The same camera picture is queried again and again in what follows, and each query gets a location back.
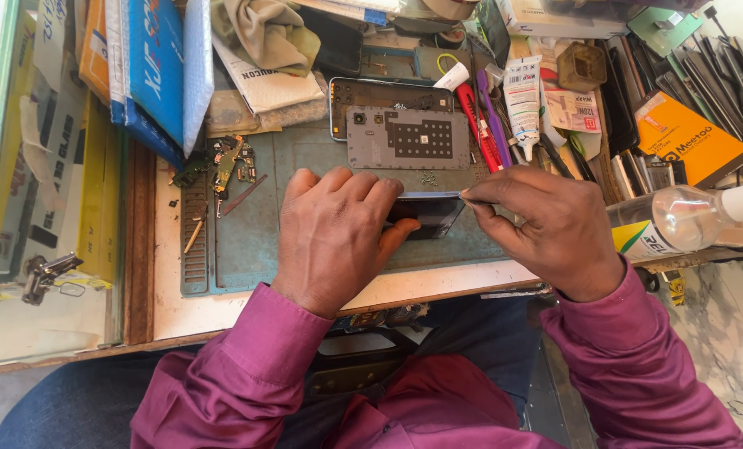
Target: purple shirt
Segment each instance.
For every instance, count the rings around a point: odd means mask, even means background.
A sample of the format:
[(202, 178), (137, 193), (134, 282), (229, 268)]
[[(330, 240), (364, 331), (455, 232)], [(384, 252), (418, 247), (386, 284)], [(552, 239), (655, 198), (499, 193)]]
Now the purple shirt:
[[(613, 294), (560, 299), (541, 322), (569, 365), (599, 447), (743, 447), (743, 433), (696, 380), (668, 313), (631, 267)], [(259, 284), (232, 329), (196, 356), (161, 359), (130, 423), (131, 447), (273, 447), (331, 323)], [(429, 355), (410, 358), (375, 404), (356, 395), (324, 446), (562, 447), (517, 427), (509, 396), (471, 362)]]

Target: plastic bottle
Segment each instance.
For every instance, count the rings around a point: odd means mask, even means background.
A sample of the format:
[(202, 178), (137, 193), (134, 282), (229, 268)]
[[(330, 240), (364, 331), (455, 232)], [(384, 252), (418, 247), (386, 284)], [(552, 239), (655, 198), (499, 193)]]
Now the plastic bottle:
[(674, 185), (607, 208), (616, 249), (629, 259), (691, 252), (743, 221), (743, 185), (716, 193)]

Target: hand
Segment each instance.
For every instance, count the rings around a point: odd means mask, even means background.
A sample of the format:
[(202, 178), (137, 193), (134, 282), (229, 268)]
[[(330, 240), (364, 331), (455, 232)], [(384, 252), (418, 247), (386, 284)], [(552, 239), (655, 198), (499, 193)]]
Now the hand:
[(337, 167), (319, 179), (301, 168), (280, 210), (277, 276), (272, 289), (323, 318), (332, 319), (385, 267), (407, 235), (421, 225), (383, 223), (404, 187), (369, 172), (352, 176)]
[(601, 300), (624, 280), (626, 267), (596, 184), (516, 165), (491, 174), (462, 197), (499, 203), (523, 217), (526, 223), (517, 228), (493, 206), (470, 205), (479, 228), (510, 258), (571, 300)]

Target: man's left hand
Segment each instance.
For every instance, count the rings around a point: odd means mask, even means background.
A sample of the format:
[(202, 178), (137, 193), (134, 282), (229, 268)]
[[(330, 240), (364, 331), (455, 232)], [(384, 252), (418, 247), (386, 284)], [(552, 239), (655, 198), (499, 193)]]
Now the man's left hand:
[(319, 178), (294, 173), (280, 210), (278, 271), (272, 289), (307, 311), (332, 319), (385, 267), (417, 230), (406, 218), (381, 232), (404, 187), (372, 173), (337, 167)]

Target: glue tube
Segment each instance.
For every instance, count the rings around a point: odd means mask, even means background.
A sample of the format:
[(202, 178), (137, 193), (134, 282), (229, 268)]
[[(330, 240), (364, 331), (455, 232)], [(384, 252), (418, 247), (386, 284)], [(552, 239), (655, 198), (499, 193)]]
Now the glue tube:
[(532, 160), (532, 147), (541, 140), (538, 110), (541, 108), (541, 55), (510, 59), (505, 69), (503, 93), (510, 116), (510, 127), (524, 148), (527, 161)]

